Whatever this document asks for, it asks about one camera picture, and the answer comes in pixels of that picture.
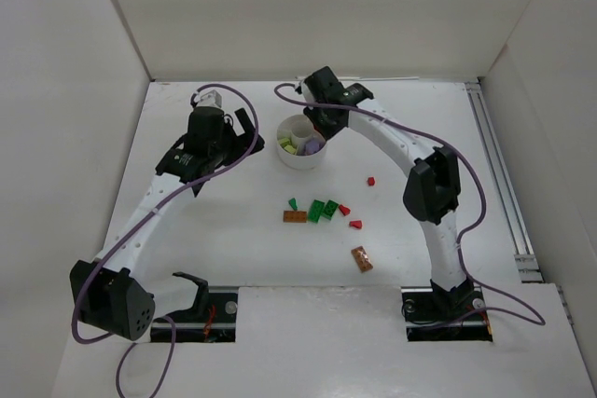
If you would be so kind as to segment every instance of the white wall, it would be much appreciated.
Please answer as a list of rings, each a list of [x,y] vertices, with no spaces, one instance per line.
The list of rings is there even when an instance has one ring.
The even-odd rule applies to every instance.
[[[546,279],[597,383],[597,0],[533,0],[483,82]]]
[[[0,384],[49,396],[147,76],[109,0],[0,0]]]
[[[485,75],[529,0],[119,0],[157,78]]]

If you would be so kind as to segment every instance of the brown rectangular object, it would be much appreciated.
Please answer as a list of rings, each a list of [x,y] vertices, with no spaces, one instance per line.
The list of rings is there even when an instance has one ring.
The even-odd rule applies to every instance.
[[[356,249],[351,250],[351,254],[353,254],[354,261],[358,265],[358,268],[361,269],[361,272],[367,272],[368,270],[373,269],[373,265],[369,261],[369,257],[363,246],[359,246]]]
[[[295,212],[294,210],[284,211],[284,222],[285,223],[306,223],[307,212]]]

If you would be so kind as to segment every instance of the purple block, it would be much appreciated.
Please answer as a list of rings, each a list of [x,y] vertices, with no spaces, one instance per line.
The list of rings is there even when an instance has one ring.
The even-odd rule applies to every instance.
[[[305,156],[315,154],[321,149],[321,145],[317,139],[312,139],[305,144]]]

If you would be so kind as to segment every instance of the red block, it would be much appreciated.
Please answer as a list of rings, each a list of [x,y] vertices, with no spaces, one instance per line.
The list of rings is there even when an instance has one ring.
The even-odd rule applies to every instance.
[[[346,216],[347,214],[349,214],[351,212],[351,209],[349,209],[348,207],[344,207],[343,205],[339,205],[338,209],[344,216]]]

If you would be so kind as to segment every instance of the round container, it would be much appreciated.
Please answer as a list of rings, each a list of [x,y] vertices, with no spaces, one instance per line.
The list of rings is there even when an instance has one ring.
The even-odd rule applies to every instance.
[[[280,139],[290,139],[290,142],[297,148],[296,155],[288,153],[284,150],[278,141]],[[299,156],[304,146],[311,139],[317,139],[323,146],[315,154],[309,156]],[[280,123],[278,131],[276,132],[276,151],[282,162],[294,168],[295,170],[310,170],[321,163],[326,155],[327,144],[323,135],[313,128],[312,122],[303,115],[291,116]]]

